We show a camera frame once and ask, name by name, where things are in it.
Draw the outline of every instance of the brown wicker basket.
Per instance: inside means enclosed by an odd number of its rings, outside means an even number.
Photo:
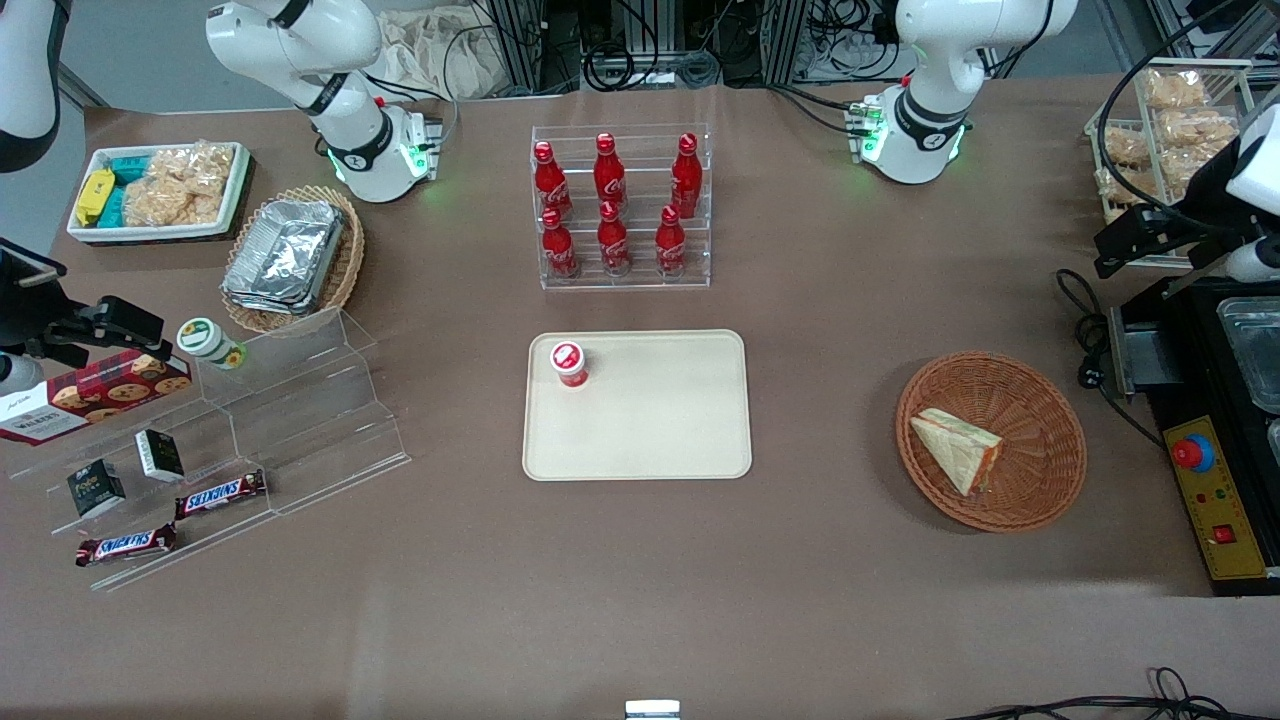
[[[956,492],[911,428],[927,407],[945,410],[1005,439],[987,489]],[[1084,432],[1047,378],[989,352],[957,352],[931,361],[906,383],[895,419],[906,471],[940,510],[993,533],[1043,528],[1075,502],[1084,484]]]
[[[356,215],[356,209],[351,205],[351,201],[343,197],[342,193],[328,187],[308,184],[306,187],[285,190],[259,206],[244,224],[241,225],[241,232],[236,237],[236,245],[232,246],[230,255],[227,258],[227,268],[229,269],[232,263],[236,261],[236,255],[239,254],[241,246],[244,245],[244,236],[248,234],[248,228],[252,227],[253,220],[262,213],[262,208],[266,208],[268,202],[275,200],[301,200],[305,202],[323,200],[340,208],[347,214],[347,224],[342,231],[342,237],[338,240],[340,245],[333,258],[333,264],[329,265],[329,277],[325,279],[324,291],[320,293],[320,306],[316,311],[325,307],[342,307],[351,297],[351,291],[356,288],[356,275],[360,274],[360,264],[365,260],[365,229],[360,225],[360,217]],[[230,314],[237,325],[260,333],[283,328],[303,318],[302,315],[289,315],[287,313],[250,310],[236,305],[227,296],[223,296],[223,305],[227,306],[227,313]]]

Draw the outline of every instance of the emergency stop button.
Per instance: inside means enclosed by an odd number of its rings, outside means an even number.
[[[1212,443],[1199,433],[1192,433],[1175,442],[1170,452],[1174,456],[1174,465],[1192,473],[1207,473],[1216,460]]]
[[[1213,542],[1217,544],[1235,542],[1235,530],[1231,529],[1231,525],[1213,525]]]

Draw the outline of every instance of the red cookie box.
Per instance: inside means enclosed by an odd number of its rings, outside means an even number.
[[[119,389],[127,384],[142,386],[146,393],[137,387]],[[166,365],[127,350],[0,398],[0,438],[44,445],[189,384],[191,373],[182,360],[174,357]]]
[[[76,388],[82,398],[96,398],[105,407],[125,411],[191,387],[191,372],[177,357],[161,363],[137,350],[125,350],[76,370]]]

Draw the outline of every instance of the blue snack package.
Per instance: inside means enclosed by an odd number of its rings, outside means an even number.
[[[111,160],[111,172],[115,173],[116,182],[120,184],[128,184],[141,178],[147,172],[148,163],[151,163],[151,159],[146,155],[115,158]]]
[[[100,228],[123,228],[124,227],[124,188],[115,187],[111,190],[111,195],[106,199],[106,208],[102,208],[102,215],[97,219],[97,227]]]

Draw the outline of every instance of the brown tablecloth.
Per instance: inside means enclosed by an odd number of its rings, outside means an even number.
[[[927,719],[1146,694],[1153,665],[1235,710],[1280,710],[1263,682],[1280,601],[1204,597],[1161,452],[1074,382],[1076,313],[1052,272],[1089,269],[1080,128],[1111,82],[991,83],[960,158],[920,187],[851,165],[836,133],[763,91],[465,105],[438,182],[360,205],[369,256],[348,309],[381,343],[375,384],[413,461],[108,596],[28,488],[4,484],[0,714],[572,719],[675,697],[692,720]],[[710,290],[545,295],[530,127],[703,118]],[[297,111],[90,115],[90,147],[200,137],[252,150],[253,205],[334,183]],[[223,316],[225,252],[56,246],[74,297],[118,293],[170,323]],[[1101,291],[1120,301],[1153,278]],[[745,478],[525,478],[535,336],[718,327],[746,341]],[[956,525],[899,462],[904,383],[970,348],[1029,363],[1080,415],[1088,480],[1044,530]]]

